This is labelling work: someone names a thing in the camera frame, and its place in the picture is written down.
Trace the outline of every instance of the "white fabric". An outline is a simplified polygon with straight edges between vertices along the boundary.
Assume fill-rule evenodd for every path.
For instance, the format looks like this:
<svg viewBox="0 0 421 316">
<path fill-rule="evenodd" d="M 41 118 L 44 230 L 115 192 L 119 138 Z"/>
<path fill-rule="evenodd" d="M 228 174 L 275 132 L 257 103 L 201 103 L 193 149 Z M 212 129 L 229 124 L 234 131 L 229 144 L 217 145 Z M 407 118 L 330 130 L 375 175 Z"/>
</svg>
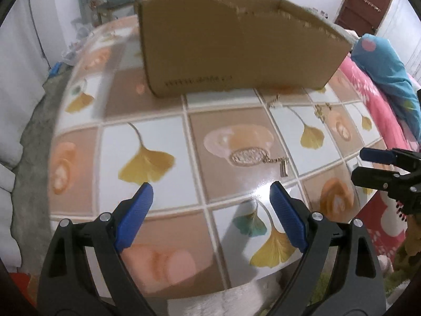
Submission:
<svg viewBox="0 0 421 316">
<path fill-rule="evenodd" d="M 15 183 L 15 174 L 0 164 L 0 188 L 12 192 Z"/>
<path fill-rule="evenodd" d="M 170 316 L 255 315 L 281 295 L 281 271 L 233 289 L 168 301 Z"/>
<path fill-rule="evenodd" d="M 28 0 L 16 0 L 6 16 L 0 48 L 0 161 L 14 167 L 22 155 L 22 132 L 44 96 L 48 76 Z"/>
<path fill-rule="evenodd" d="M 10 234 L 15 176 L 6 167 L 20 161 L 20 138 L 44 96 L 42 84 L 47 76 L 29 0 L 16 0 L 0 27 L 0 257 L 10 269 L 20 267 L 21 256 Z"/>
<path fill-rule="evenodd" d="M 376 36 L 388 39 L 406 71 L 421 82 L 421 20 L 408 0 L 392 0 Z"/>
<path fill-rule="evenodd" d="M 10 193 L 0 188 L 0 258 L 6 267 L 20 267 L 21 252 L 10 234 L 12 223 L 12 200 Z"/>
</svg>

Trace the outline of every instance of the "yellow ginkgo leaf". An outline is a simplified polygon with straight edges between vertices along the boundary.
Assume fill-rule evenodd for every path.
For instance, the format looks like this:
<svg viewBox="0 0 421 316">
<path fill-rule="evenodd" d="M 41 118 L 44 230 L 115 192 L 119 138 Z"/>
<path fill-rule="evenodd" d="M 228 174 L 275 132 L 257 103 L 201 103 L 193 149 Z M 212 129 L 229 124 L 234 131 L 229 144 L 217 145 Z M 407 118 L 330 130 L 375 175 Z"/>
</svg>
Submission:
<svg viewBox="0 0 421 316">
<path fill-rule="evenodd" d="M 361 121 L 361 126 L 363 127 L 363 129 L 365 129 L 366 131 L 371 131 L 371 120 L 369 117 L 363 116 L 363 121 Z"/>
<path fill-rule="evenodd" d="M 89 106 L 93 101 L 93 96 L 82 92 L 66 108 L 68 113 L 76 113 Z"/>
<path fill-rule="evenodd" d="M 320 92 L 321 94 L 324 94 L 326 92 L 326 87 L 321 88 L 312 88 L 314 91 Z"/>
<path fill-rule="evenodd" d="M 414 104 L 412 103 L 411 100 L 405 100 L 402 103 L 402 107 L 404 107 L 406 110 L 414 110 Z"/>
<path fill-rule="evenodd" d="M 269 239 L 251 257 L 250 265 L 274 268 L 279 263 L 285 263 L 294 252 L 295 247 L 289 242 L 288 236 L 272 227 Z"/>
<path fill-rule="evenodd" d="M 325 135 L 320 129 L 304 125 L 304 132 L 300 141 L 302 147 L 317 150 L 323 146 L 324 140 Z"/>
<path fill-rule="evenodd" d="M 161 151 L 151 151 L 141 145 L 136 155 L 119 171 L 118 179 L 142 185 L 158 181 L 174 165 L 174 157 Z"/>
<path fill-rule="evenodd" d="M 373 191 L 374 190 L 370 188 L 363 188 L 363 193 L 365 193 L 366 195 L 371 195 Z"/>
</svg>

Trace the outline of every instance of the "pink floral fabric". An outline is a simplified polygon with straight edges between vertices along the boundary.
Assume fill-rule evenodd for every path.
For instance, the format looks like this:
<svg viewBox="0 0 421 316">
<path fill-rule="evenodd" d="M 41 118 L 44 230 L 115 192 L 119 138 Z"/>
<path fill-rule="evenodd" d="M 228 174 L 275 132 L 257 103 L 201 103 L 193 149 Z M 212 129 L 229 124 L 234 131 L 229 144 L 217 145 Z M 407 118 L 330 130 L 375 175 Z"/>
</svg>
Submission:
<svg viewBox="0 0 421 316">
<path fill-rule="evenodd" d="M 404 135 L 405 125 L 402 124 L 401 127 L 386 97 L 366 73 L 349 57 L 345 58 L 339 69 L 361 96 L 387 148 L 414 150 L 409 144 L 414 141 L 416 143 L 414 136 L 410 131 L 407 136 Z M 405 239 L 406 229 L 405 221 L 402 221 L 397 213 L 396 201 L 388 198 L 387 193 L 377 191 L 358 213 L 357 218 L 367 227 L 377 254 L 384 254 L 393 261 L 396 250 Z"/>
<path fill-rule="evenodd" d="M 353 84 L 369 110 L 378 131 L 382 135 L 387 148 L 401 148 L 411 150 L 402 128 L 384 94 L 374 85 L 366 73 L 352 61 L 345 57 L 339 69 Z"/>
</svg>

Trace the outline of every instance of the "blue pillow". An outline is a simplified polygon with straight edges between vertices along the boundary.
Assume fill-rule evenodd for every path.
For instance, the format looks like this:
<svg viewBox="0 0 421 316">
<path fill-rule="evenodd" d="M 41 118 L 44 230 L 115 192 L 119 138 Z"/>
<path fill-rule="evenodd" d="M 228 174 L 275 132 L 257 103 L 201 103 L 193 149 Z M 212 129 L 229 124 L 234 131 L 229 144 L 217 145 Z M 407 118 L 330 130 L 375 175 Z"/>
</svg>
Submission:
<svg viewBox="0 0 421 316">
<path fill-rule="evenodd" d="M 389 100 L 396 116 L 404 120 L 421 142 L 421 109 L 405 65 L 387 39 L 363 35 L 355 44 L 351 59 L 370 76 Z"/>
</svg>

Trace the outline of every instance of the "tiled table cover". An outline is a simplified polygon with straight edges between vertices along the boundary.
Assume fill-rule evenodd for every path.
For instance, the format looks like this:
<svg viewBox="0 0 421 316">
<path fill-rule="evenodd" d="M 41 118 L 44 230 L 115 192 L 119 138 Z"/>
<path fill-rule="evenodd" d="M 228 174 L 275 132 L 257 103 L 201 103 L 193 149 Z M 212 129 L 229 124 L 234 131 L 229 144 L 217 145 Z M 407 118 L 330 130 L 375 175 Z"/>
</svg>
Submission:
<svg viewBox="0 0 421 316">
<path fill-rule="evenodd" d="M 119 19 L 90 36 L 63 96 L 50 159 L 52 227 L 113 211 L 148 181 L 152 208 L 122 253 L 138 288 L 164 298 L 217 292 L 300 258 L 270 205 L 273 181 L 334 221 L 355 217 L 375 193 L 351 183 L 355 167 L 371 166 L 358 157 L 363 146 L 386 148 L 340 71 L 318 90 L 159 99 L 145 82 L 137 18 Z M 288 177 L 279 163 L 233 161 L 244 149 L 288 157 Z"/>
</svg>

